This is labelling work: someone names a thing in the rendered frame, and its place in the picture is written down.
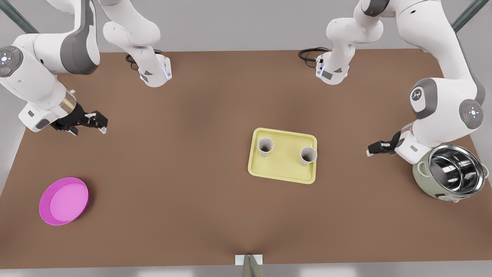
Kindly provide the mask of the white IKEA cup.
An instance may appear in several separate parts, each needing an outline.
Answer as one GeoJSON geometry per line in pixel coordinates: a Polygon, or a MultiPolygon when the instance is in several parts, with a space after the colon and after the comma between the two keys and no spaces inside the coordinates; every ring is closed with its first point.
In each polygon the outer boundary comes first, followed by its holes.
{"type": "Polygon", "coordinates": [[[267,157],[274,149],[274,142],[269,137],[262,137],[257,142],[257,148],[260,156],[267,157]]]}
{"type": "Polygon", "coordinates": [[[304,147],[300,151],[300,164],[307,166],[317,160],[317,151],[312,147],[304,147]]]}

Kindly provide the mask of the yellow rectangular tray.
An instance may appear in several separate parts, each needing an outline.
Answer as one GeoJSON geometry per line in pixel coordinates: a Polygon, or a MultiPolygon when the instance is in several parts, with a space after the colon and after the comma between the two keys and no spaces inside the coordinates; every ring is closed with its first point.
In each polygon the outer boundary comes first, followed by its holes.
{"type": "Polygon", "coordinates": [[[317,139],[313,135],[257,128],[253,132],[248,172],[257,177],[312,184],[316,177],[316,161],[307,166],[300,164],[300,151],[304,147],[317,150],[317,139]],[[269,137],[274,142],[274,149],[267,157],[262,157],[257,142],[262,137],[269,137]]]}

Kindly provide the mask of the pale green steel-lined pot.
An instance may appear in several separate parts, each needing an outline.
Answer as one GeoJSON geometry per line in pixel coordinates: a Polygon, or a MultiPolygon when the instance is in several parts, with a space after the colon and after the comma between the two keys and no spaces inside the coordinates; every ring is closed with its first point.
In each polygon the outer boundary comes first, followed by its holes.
{"type": "Polygon", "coordinates": [[[412,167],[413,177],[427,195],[457,203],[478,193],[490,170],[467,149],[442,144],[412,167]]]}

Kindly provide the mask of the pink round plate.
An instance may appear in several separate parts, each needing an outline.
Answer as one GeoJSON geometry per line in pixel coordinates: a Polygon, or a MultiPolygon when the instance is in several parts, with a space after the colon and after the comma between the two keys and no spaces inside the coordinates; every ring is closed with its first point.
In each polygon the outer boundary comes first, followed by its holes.
{"type": "Polygon", "coordinates": [[[52,183],[39,201],[39,215],[50,225],[68,224],[87,209],[90,193],[86,184],[78,178],[67,177],[52,183]]]}

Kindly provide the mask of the silver frame post with foot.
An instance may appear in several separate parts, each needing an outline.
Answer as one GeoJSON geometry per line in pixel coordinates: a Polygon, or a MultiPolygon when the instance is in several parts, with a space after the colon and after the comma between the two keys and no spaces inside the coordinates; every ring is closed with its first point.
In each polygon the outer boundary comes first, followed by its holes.
{"type": "Polygon", "coordinates": [[[260,265],[263,265],[263,255],[236,255],[235,265],[242,266],[241,277],[265,277],[260,265]]]}

